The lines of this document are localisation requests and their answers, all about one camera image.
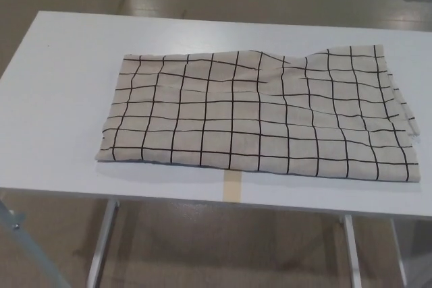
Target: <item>grid patterned cloth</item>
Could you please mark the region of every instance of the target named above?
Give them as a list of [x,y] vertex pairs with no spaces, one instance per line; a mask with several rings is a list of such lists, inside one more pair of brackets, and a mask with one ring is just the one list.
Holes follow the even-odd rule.
[[127,55],[97,159],[419,181],[418,134],[381,45]]

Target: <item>tape strip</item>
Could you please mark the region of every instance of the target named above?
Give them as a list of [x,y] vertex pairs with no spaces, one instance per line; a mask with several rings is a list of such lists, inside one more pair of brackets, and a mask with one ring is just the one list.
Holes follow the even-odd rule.
[[240,202],[242,197],[242,172],[225,170],[223,173],[223,201]]

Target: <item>black grid line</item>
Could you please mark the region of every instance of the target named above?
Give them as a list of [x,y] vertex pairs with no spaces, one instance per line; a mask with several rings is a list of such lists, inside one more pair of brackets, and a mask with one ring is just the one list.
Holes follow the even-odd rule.
[[[350,82],[350,81],[340,81],[340,80],[333,80],[333,81],[331,81],[331,80],[328,80],[328,79],[318,79],[318,78],[311,78],[311,77],[309,77],[308,78],[309,80],[316,80],[316,81],[327,81],[327,82],[335,82],[335,83],[337,83],[337,84],[360,84],[360,85],[362,85],[362,86],[368,86],[368,87],[371,87],[371,88],[375,88],[375,89],[379,89],[380,87],[378,87],[378,86],[374,86],[374,85],[372,85],[372,84],[365,84],[365,83],[363,83],[363,82]],[[385,87],[381,87],[381,89],[388,89],[388,88],[391,88],[391,86],[385,86]]]
[[[159,72],[162,71],[163,66],[165,65],[164,58],[165,58],[165,56],[162,58],[162,66],[161,66],[161,69],[159,70]],[[144,149],[143,148],[144,148],[144,143],[146,142],[147,132],[149,131],[149,127],[150,127],[150,122],[151,122],[151,117],[152,117],[151,115],[153,114],[153,109],[155,108],[156,89],[157,89],[157,83],[159,81],[159,76],[160,76],[160,74],[158,74],[156,77],[155,90],[153,91],[153,100],[151,103],[150,115],[148,116],[146,131],[144,133],[144,136],[142,137],[141,160],[144,160]]]
[[[125,61],[137,61],[137,59],[124,59]],[[161,60],[150,60],[150,59],[145,59],[142,60],[143,62],[160,62]],[[189,63],[189,62],[199,62],[199,61],[203,61],[203,62],[210,62],[211,60],[209,59],[192,59],[192,60],[165,60],[165,62],[184,62],[184,63]],[[213,63],[220,63],[220,64],[226,64],[226,65],[236,65],[232,62],[224,62],[224,61],[216,61],[213,60]],[[254,67],[248,67],[247,65],[242,65],[242,64],[237,64],[238,67],[244,67],[245,69],[250,69],[250,70],[256,70],[256,68]]]
[[[154,84],[153,85],[147,85],[147,86],[141,86],[141,87],[133,88],[133,90],[134,89],[138,89],[138,88],[151,88],[151,87],[154,87],[154,86],[155,86]],[[120,89],[117,89],[117,90],[130,90],[130,88],[120,88]],[[282,95],[282,94],[265,94],[265,95],[266,96],[272,96],[272,97],[311,96],[311,97],[319,97],[319,98],[333,100],[333,98],[331,96],[324,96],[322,94],[310,94],[309,95],[308,93],[301,93],[301,94],[284,94],[284,95]],[[340,101],[358,101],[358,98],[334,98],[334,99],[335,100],[340,100]],[[393,101],[393,100],[395,100],[395,98],[387,99],[384,102],[388,103],[388,102]],[[382,104],[383,103],[382,101],[371,101],[369,99],[363,99],[363,98],[360,99],[360,101],[364,101],[364,102],[370,103],[370,104]],[[222,100],[215,100],[215,101],[211,101],[210,103],[218,103],[218,102],[221,103],[223,101]],[[245,103],[254,103],[254,101],[244,101],[244,102]]]
[[287,159],[286,159],[286,173],[290,173],[290,127],[288,126],[288,103],[285,97],[285,84],[284,84],[284,74],[285,74],[285,55],[282,59],[282,73],[281,73],[281,83],[282,83],[282,96],[285,101],[285,125],[286,125],[286,142],[287,142]]
[[[148,73],[148,74],[147,73],[143,73],[143,74],[138,74],[138,75],[140,75],[140,76],[154,76],[154,75],[157,75],[157,74],[163,74],[165,76],[173,76],[173,77],[181,77],[181,78],[183,78],[183,76],[181,76],[180,74],[172,74],[172,73],[169,73],[169,72],[152,72],[152,73]],[[120,73],[120,75],[122,75],[122,76],[128,76],[128,75],[131,75],[131,73]],[[192,76],[184,76],[184,77],[187,78],[187,79],[207,81],[206,78],[199,78],[199,77],[192,77]],[[209,81],[210,82],[231,82],[232,79],[227,79],[227,80],[213,80],[213,79],[210,79]],[[247,79],[237,79],[237,80],[234,80],[234,81],[253,82],[253,83],[257,82],[256,80],[247,80]],[[146,87],[147,86],[140,86],[140,87],[137,87],[135,89],[146,88]],[[126,90],[126,89],[128,89],[128,88],[118,88],[116,90]]]
[[201,153],[200,153],[200,165],[203,165],[203,144],[204,144],[204,130],[205,130],[205,122],[207,120],[207,96],[209,94],[209,84],[210,84],[210,75],[211,75],[211,68],[213,66],[213,58],[215,57],[215,54],[212,53],[211,60],[210,60],[210,67],[209,67],[209,75],[207,78],[207,88],[205,92],[205,103],[204,103],[204,120],[202,121],[202,131],[201,131]]
[[258,124],[259,124],[259,136],[258,136],[258,171],[261,167],[261,95],[259,93],[259,68],[261,67],[261,60],[263,59],[263,52],[259,56],[258,69],[256,71],[256,93],[258,94]]
[[282,63],[285,62],[285,63],[290,64],[290,62],[285,61],[285,59],[284,59],[284,60],[278,59],[277,57],[274,57],[274,56],[272,56],[272,55],[270,55],[270,54],[268,54],[268,53],[265,53],[265,52],[256,51],[256,50],[250,50],[250,51],[251,51],[251,52],[255,52],[255,53],[259,53],[259,54],[261,54],[261,55],[265,55],[266,57],[269,57],[269,58],[274,59],[274,60],[276,60],[276,61],[280,61],[280,62],[282,62]]
[[[118,118],[123,115],[116,115],[116,116],[110,116],[108,119]],[[147,118],[148,115],[127,115],[126,117],[138,117],[138,118]],[[166,119],[170,121],[175,121],[177,118],[175,117],[164,117],[164,116],[153,116],[154,118],[160,118],[160,119]],[[179,118],[180,121],[203,121],[203,119],[200,118]],[[258,119],[251,119],[251,118],[236,118],[238,121],[258,121]],[[231,121],[230,118],[207,118],[206,121]],[[261,122],[263,123],[271,123],[271,124],[278,124],[278,125],[285,125],[285,123],[280,123],[278,121],[269,121],[266,119],[262,119]],[[297,123],[288,123],[288,125],[293,126],[302,126],[302,127],[312,127],[311,125],[304,125],[304,124],[297,124]],[[339,129],[338,127],[331,127],[331,126],[315,126],[317,129]],[[365,129],[354,129],[349,127],[341,127],[344,131],[354,131],[354,132],[365,132]],[[374,129],[373,131],[367,129],[369,133],[377,133],[377,132],[391,132],[393,133],[394,130],[392,129]],[[406,132],[405,129],[396,129],[396,132]]]
[[138,67],[137,67],[136,70],[135,70],[135,74],[134,74],[134,75],[132,76],[132,78],[130,79],[130,92],[129,92],[129,99],[128,99],[128,101],[126,102],[126,108],[124,109],[123,116],[121,117],[120,124],[119,124],[119,126],[117,127],[117,130],[115,131],[115,135],[114,135],[114,142],[113,142],[113,148],[112,148],[112,155],[113,155],[113,160],[114,160],[114,161],[116,161],[116,159],[115,159],[115,153],[114,153],[114,150],[115,150],[115,143],[117,142],[117,136],[118,136],[118,134],[119,134],[119,129],[120,129],[120,127],[121,127],[122,124],[123,124],[123,121],[124,121],[124,118],[125,118],[125,116],[126,116],[126,113],[128,112],[128,108],[129,108],[129,101],[130,101],[130,97],[132,96],[132,91],[133,91],[134,78],[136,77],[136,74],[138,73],[138,70],[140,69],[140,67],[141,67],[141,56],[140,56],[140,60],[139,60]]
[[327,49],[327,68],[329,70],[329,77],[331,80],[331,97],[332,97],[332,104],[333,104],[333,110],[335,111],[335,116],[336,116],[336,122],[337,122],[337,127],[340,129],[340,132],[342,134],[342,136],[344,137],[344,144],[345,144],[345,156],[346,156],[346,175],[345,178],[348,178],[348,175],[350,174],[350,161],[348,159],[348,143],[346,141],[346,137],[345,137],[345,133],[343,131],[343,129],[340,127],[340,122],[339,122],[339,116],[336,112],[336,106],[335,106],[335,87],[334,87],[334,83],[333,83],[333,77],[331,76],[331,71],[330,71],[330,50]]
[[[207,104],[214,104],[214,103],[230,103],[231,100],[212,100],[212,101],[207,101]],[[140,100],[140,101],[124,101],[122,103],[112,103],[112,105],[122,105],[122,104],[142,104],[142,103],[151,103],[151,100]],[[161,101],[161,100],[156,100],[155,103],[160,103],[160,104],[174,104],[177,105],[178,103],[173,102],[173,101]],[[205,101],[190,101],[190,102],[183,102],[182,105],[193,105],[193,104],[204,104]],[[254,101],[249,101],[249,100],[236,100],[236,103],[255,103]],[[261,102],[261,104],[271,104],[271,105],[275,105],[275,106],[285,106],[285,104],[282,103],[270,103],[267,101],[263,101]],[[299,109],[305,109],[307,111],[314,111],[316,113],[320,113],[320,114],[324,114],[324,115],[334,115],[333,113],[327,113],[325,111],[318,111],[316,109],[309,109],[306,107],[301,107],[301,106],[297,106],[297,105],[290,105],[288,104],[289,107],[292,108],[299,108]],[[339,113],[339,116],[344,116],[344,117],[362,117],[362,118],[371,118],[371,119],[388,119],[387,117],[380,117],[380,116],[364,116],[361,114],[355,114],[355,115],[347,115],[347,114],[342,114]],[[389,116],[389,118],[392,117],[397,117],[399,116],[399,114],[395,114],[392,116]]]
[[[378,59],[377,59],[377,47],[375,45],[373,46],[373,53],[375,55],[375,62],[377,64],[377,71],[379,71],[379,65],[378,65]],[[378,79],[378,85],[381,85],[381,80],[380,80],[380,77],[379,77],[378,73],[377,73],[377,79]],[[383,93],[382,89],[380,89],[380,92],[381,92],[381,97],[383,99],[383,105],[384,105],[384,109],[385,109],[385,115],[387,116],[389,122],[391,123],[391,126],[395,130],[395,132],[394,132],[394,138],[396,139],[396,143],[398,143],[398,146],[400,147],[400,150],[402,151],[402,154],[404,155],[404,160],[405,160],[405,165],[406,165],[406,181],[408,181],[408,179],[410,179],[410,171],[409,171],[407,160],[406,160],[405,150],[400,146],[398,134],[396,133],[396,128],[394,127],[393,122],[390,120],[389,113],[388,113],[388,110],[387,110],[387,105],[385,104],[385,101],[384,101],[384,93]]]
[[405,129],[418,134],[416,123],[396,123],[414,117],[379,50],[326,49],[291,63],[262,51],[126,57],[138,67],[122,65],[98,156],[418,181]]
[[307,86],[308,86],[308,93],[309,93],[309,96],[308,96],[309,109],[310,109],[310,111],[311,111],[311,113],[312,113],[312,119],[311,119],[311,121],[310,121],[310,124],[312,125],[313,131],[314,131],[314,133],[315,133],[315,141],[317,142],[317,172],[315,173],[315,177],[318,177],[318,173],[319,173],[319,143],[318,143],[317,129],[316,129],[315,126],[313,125],[313,121],[314,121],[314,111],[312,110],[312,107],[311,107],[311,88],[310,88],[310,86],[309,86],[309,80],[308,80],[308,76],[307,76],[307,74],[306,74],[306,72],[307,72],[307,68],[308,68],[308,58],[305,57],[305,59],[306,59],[306,63],[305,63],[305,65],[304,65],[304,77],[306,78],[306,83],[307,83]]
[[169,162],[172,163],[173,162],[173,152],[174,152],[174,140],[176,138],[176,130],[177,130],[177,126],[178,126],[178,120],[180,117],[180,109],[182,108],[182,89],[183,89],[183,83],[184,83],[184,76],[186,75],[186,69],[187,69],[188,65],[185,64],[184,65],[184,70],[183,70],[183,78],[182,78],[182,85],[180,86],[179,89],[179,94],[178,94],[178,112],[177,112],[177,121],[175,121],[175,127],[173,130],[173,138],[171,141],[171,154],[169,155]]
[[314,53],[313,55],[317,55],[317,54],[331,55],[333,57],[373,57],[373,58],[378,58],[378,59],[384,57],[383,55],[376,57],[374,55],[364,55],[364,54],[350,55],[350,54],[329,53],[329,49],[327,49],[327,52],[318,52],[318,53]]
[[231,157],[232,157],[232,138],[234,135],[234,79],[236,78],[236,72],[237,72],[237,63],[238,63],[238,57],[240,56],[240,52],[237,51],[237,57],[236,57],[236,66],[234,67],[234,72],[232,75],[232,83],[231,83],[231,92],[232,92],[232,103],[231,103],[231,134],[229,136],[229,160],[228,160],[228,169],[231,169]]
[[[107,131],[112,131],[115,130],[115,128],[107,128],[103,130],[103,133],[107,132]],[[140,129],[128,129],[128,128],[120,128],[120,131],[128,131],[128,132],[148,132],[148,133],[163,133],[163,132],[172,132],[171,130],[168,129],[156,129],[153,131],[144,131],[144,130],[140,130]],[[192,132],[192,133],[196,133],[196,132],[200,132],[201,130],[199,129],[177,129],[175,131],[176,133],[188,133],[188,132]],[[231,131],[227,131],[225,129],[212,129],[212,130],[208,130],[209,133],[231,133]],[[243,135],[251,135],[251,136],[260,136],[263,138],[286,138],[286,136],[282,136],[282,135],[268,135],[268,134],[260,134],[260,133],[252,133],[252,132],[241,132],[241,131],[233,131],[233,134],[243,134]],[[313,141],[316,142],[317,140],[315,138],[297,138],[297,137],[290,137],[291,140],[298,140],[298,141]],[[319,139],[319,141],[321,142],[347,142],[347,143],[353,143],[353,144],[360,144],[363,146],[366,146],[368,148],[412,148],[411,145],[409,146],[395,146],[395,145],[378,145],[378,146],[371,146],[370,144],[365,144],[363,142],[359,142],[359,141],[354,141],[354,140],[339,140],[339,139]]]
[[[354,69],[354,63],[352,62],[352,47],[350,47],[350,55],[351,55],[350,59],[351,59],[352,73],[354,74],[354,77],[356,78],[356,82],[358,82],[356,70]],[[360,101],[360,92],[358,91],[358,84],[357,84],[357,97],[358,97],[358,109],[360,110],[360,116],[362,116],[364,130],[367,131],[368,129],[367,129],[367,124],[366,124],[366,121],[365,121],[365,118],[364,118],[363,112],[362,112],[362,104]],[[378,164],[378,160],[377,160],[377,154],[375,153],[375,150],[373,150],[373,146],[372,146],[372,142],[371,142],[371,133],[367,132],[367,136],[369,139],[369,144],[371,146],[373,158],[375,159],[375,165],[377,168],[377,176],[376,176],[375,180],[378,180],[378,178],[379,178],[379,164]]]
[[[116,146],[115,148],[129,148],[129,149],[141,149],[140,146]],[[111,148],[102,148],[101,151],[105,151],[105,150],[111,150]],[[191,153],[200,153],[200,150],[190,150],[190,149],[170,149],[170,148],[150,148],[150,147],[144,147],[145,150],[156,150],[156,151],[174,151],[174,152],[191,152]],[[215,153],[215,154],[226,154],[229,155],[229,153],[224,152],[224,151],[210,151],[210,150],[204,150],[202,153]],[[237,155],[237,156],[254,156],[254,157],[259,157],[258,154],[250,154],[250,153],[232,153],[232,155]],[[267,155],[267,154],[262,154],[261,155],[262,158],[275,158],[275,159],[284,159],[283,157],[279,156],[279,155]],[[322,160],[322,161],[335,161],[335,162],[344,162],[345,159],[332,159],[332,158],[323,158],[323,157],[316,157],[316,156],[306,156],[306,157],[301,157],[301,158],[297,158],[297,157],[292,157],[292,160]],[[374,161],[369,161],[369,160],[361,160],[361,159],[350,159],[350,161],[354,161],[354,162],[362,162],[362,163],[375,163]],[[393,163],[393,162],[380,162],[382,165],[405,165],[405,163]],[[408,163],[408,165],[419,165],[418,163]]]

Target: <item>metal pole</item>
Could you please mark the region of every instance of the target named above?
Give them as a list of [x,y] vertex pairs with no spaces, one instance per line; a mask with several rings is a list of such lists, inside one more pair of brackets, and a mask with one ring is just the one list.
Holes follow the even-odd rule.
[[70,288],[60,271],[52,263],[31,236],[22,229],[20,220],[0,200],[0,224],[11,234],[12,238],[34,258],[39,268],[51,279],[54,287]]

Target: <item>shiny floor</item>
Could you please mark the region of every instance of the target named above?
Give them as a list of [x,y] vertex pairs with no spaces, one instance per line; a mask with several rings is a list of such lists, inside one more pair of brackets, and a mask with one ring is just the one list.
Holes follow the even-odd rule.
[[[0,74],[40,9],[432,31],[432,0],[0,0]],[[1,192],[72,287],[84,287],[104,200]],[[363,287],[401,287],[391,228],[356,217]],[[48,287],[0,230],[2,287]],[[122,202],[101,287],[350,287],[338,218],[167,201]]]

